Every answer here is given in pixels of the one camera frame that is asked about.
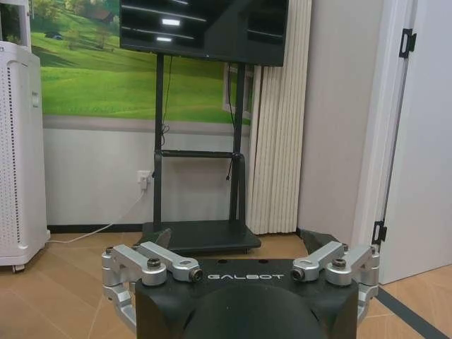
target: white wall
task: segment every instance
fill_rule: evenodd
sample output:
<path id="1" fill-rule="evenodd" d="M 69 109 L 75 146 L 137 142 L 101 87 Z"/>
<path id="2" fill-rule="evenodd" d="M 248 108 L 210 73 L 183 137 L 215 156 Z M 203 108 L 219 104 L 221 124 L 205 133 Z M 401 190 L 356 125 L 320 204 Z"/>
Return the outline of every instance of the white wall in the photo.
<path id="1" fill-rule="evenodd" d="M 167 134 L 165 148 L 231 151 L 232 136 Z M 242 138 L 247 156 L 249 139 Z M 153 169 L 154 133 L 45 129 L 49 225 L 105 224 L 140 196 L 138 170 Z M 225 219 L 228 160 L 165 159 L 162 219 Z M 121 223 L 151 221 L 153 186 Z"/>
<path id="2" fill-rule="evenodd" d="M 350 242 L 383 0 L 313 5 L 298 225 Z"/>

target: landscape wallpaper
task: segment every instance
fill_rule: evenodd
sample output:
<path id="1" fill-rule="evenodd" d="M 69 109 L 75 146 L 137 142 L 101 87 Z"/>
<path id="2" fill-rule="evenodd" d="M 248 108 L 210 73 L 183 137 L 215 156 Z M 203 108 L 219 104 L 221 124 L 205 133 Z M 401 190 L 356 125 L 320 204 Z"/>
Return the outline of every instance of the landscape wallpaper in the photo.
<path id="1" fill-rule="evenodd" d="M 33 14 L 44 114 L 154 119 L 155 55 L 119 48 L 119 0 L 34 0 Z M 230 123 L 223 69 L 173 58 L 166 120 Z"/>

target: baseboard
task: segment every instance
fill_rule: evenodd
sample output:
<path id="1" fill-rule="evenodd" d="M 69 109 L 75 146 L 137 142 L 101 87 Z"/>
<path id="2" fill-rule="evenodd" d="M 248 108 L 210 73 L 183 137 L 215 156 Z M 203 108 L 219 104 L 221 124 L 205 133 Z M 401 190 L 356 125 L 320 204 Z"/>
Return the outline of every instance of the baseboard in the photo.
<path id="1" fill-rule="evenodd" d="M 91 233 L 107 225 L 48 225 L 47 229 L 52 234 L 56 233 Z M 142 232 L 143 224 L 118 224 L 113 225 L 101 233 Z"/>

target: white curtain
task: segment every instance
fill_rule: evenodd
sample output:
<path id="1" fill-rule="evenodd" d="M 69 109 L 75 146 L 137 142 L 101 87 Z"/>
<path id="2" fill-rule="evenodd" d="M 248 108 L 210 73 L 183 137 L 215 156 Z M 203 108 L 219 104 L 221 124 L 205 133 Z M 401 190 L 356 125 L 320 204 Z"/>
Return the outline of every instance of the white curtain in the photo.
<path id="1" fill-rule="evenodd" d="M 297 228 L 311 5 L 289 1 L 284 66 L 255 70 L 246 211 L 255 234 Z"/>

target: white cable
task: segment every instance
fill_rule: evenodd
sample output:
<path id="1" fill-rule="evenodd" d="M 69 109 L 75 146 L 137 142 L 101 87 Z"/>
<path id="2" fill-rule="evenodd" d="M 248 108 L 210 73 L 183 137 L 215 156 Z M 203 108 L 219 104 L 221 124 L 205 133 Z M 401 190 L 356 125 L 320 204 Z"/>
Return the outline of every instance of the white cable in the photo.
<path id="1" fill-rule="evenodd" d="M 132 210 L 132 208 L 134 208 L 135 205 L 136 205 L 137 203 L 139 203 L 140 200 L 144 197 L 144 193 L 145 193 L 145 190 L 142 190 L 140 197 L 133 203 L 133 205 L 127 210 L 127 212 L 126 212 L 125 214 L 123 214 L 121 217 L 119 217 L 116 221 L 112 222 L 111 224 L 108 224 L 107 226 L 104 226 L 104 227 L 102 227 L 102 228 L 100 228 L 100 229 L 98 229 L 98 230 L 95 230 L 94 232 L 84 234 L 84 235 L 82 235 L 81 237 L 77 237 L 77 238 L 74 238 L 74 239 L 71 239 L 71 240 L 66 240 L 66 241 L 61 241 L 61 240 L 49 240 L 47 243 L 49 243 L 49 242 L 54 242 L 54 243 L 57 243 L 57 244 L 70 244 L 71 242 L 76 242 L 77 240 L 80 240 L 80 239 L 89 237 L 90 235 L 96 234 L 96 233 L 98 233 L 98 232 L 101 232 L 101 231 L 103 231 L 103 230 L 106 230 L 107 228 L 110 228 L 111 226 L 117 224 L 117 223 L 118 223 L 119 221 L 121 221 L 126 215 L 128 215 L 128 214 L 130 213 L 130 211 Z"/>

